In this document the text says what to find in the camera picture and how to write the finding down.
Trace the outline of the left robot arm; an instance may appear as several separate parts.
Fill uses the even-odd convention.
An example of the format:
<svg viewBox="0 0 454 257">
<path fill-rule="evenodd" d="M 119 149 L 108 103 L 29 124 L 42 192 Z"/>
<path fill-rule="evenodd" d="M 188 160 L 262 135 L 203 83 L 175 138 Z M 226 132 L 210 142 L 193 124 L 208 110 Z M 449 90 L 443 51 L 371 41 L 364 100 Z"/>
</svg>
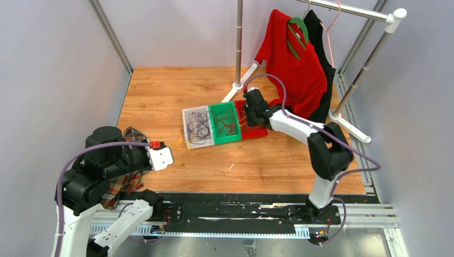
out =
<svg viewBox="0 0 454 257">
<path fill-rule="evenodd" d="M 95 129 L 86 147 L 63 166 L 56 185 L 57 228 L 53 256 L 113 256 L 144 221 L 168 225 L 163 197 L 142 191 L 131 207 L 98 235 L 89 235 L 95 213 L 112 180 L 140 171 L 160 171 L 174 162 L 163 141 L 134 134 L 126 140 L 114 126 Z"/>
</svg>

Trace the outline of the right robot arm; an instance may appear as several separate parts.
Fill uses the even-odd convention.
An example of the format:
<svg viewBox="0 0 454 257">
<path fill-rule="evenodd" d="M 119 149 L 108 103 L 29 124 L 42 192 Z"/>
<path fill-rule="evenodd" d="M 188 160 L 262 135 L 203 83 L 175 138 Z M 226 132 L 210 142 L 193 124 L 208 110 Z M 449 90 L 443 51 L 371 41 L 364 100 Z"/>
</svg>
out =
<svg viewBox="0 0 454 257">
<path fill-rule="evenodd" d="M 270 106 L 256 87 L 244 93 L 246 119 L 250 126 L 286 134 L 308 147 L 315 183 L 306 201 L 306 216 L 313 223 L 327 217 L 335 184 L 346 174 L 354 154 L 339 125 L 300 118 L 281 105 Z"/>
</svg>

